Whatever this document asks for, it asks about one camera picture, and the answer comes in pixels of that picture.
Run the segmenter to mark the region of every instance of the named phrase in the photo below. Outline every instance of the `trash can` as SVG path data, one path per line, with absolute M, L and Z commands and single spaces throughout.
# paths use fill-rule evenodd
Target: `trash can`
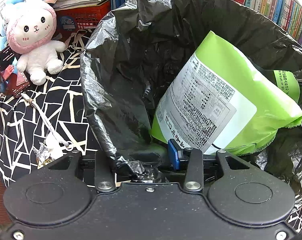
M 259 68 L 293 72 L 302 109 L 302 47 L 270 19 L 232 0 L 130 0 L 102 19 L 81 54 L 86 117 L 118 167 L 126 160 L 138 174 L 167 162 L 150 135 L 155 109 L 210 31 Z M 301 126 L 243 158 L 289 183 L 302 203 Z

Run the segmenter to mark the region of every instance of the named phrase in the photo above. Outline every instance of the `screw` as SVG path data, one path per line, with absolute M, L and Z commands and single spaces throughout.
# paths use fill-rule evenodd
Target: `screw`
M 195 181 L 188 181 L 185 186 L 187 189 L 199 189 L 201 184 Z
M 287 238 L 287 234 L 286 234 L 286 232 L 281 231 L 276 234 L 275 238 L 276 238 L 276 240 L 285 240 Z
M 23 240 L 24 239 L 24 235 L 22 232 L 20 231 L 15 231 L 13 233 L 13 237 L 16 239 L 16 240 Z
M 99 189 L 104 189 L 104 190 L 111 189 L 112 187 L 113 187 L 112 183 L 109 181 L 102 181 L 99 183 L 99 186 L 98 186 Z
M 153 187 L 147 187 L 147 188 L 145 189 L 145 191 L 147 191 L 147 192 L 154 192 L 154 191 L 155 191 L 155 188 L 153 188 Z

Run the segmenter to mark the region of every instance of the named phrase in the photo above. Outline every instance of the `doll face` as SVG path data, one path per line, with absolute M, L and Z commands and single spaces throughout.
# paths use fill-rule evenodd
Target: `doll face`
M 37 9 L 23 15 L 14 28 L 14 37 L 21 46 L 29 46 L 45 38 L 53 27 L 52 14 L 45 9 Z

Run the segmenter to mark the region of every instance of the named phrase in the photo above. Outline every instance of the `green package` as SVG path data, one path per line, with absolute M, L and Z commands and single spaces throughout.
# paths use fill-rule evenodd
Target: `green package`
M 279 128 L 302 122 L 293 74 L 274 73 L 279 88 L 211 31 L 161 98 L 151 135 L 165 143 L 174 138 L 182 148 L 205 154 L 260 151 Z

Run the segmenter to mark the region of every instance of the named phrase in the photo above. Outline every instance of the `basket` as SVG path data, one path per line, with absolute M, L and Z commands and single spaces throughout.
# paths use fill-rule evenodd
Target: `basket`
M 94 29 L 110 10 L 108 0 L 97 6 L 56 11 L 57 30 L 64 36 L 78 30 Z

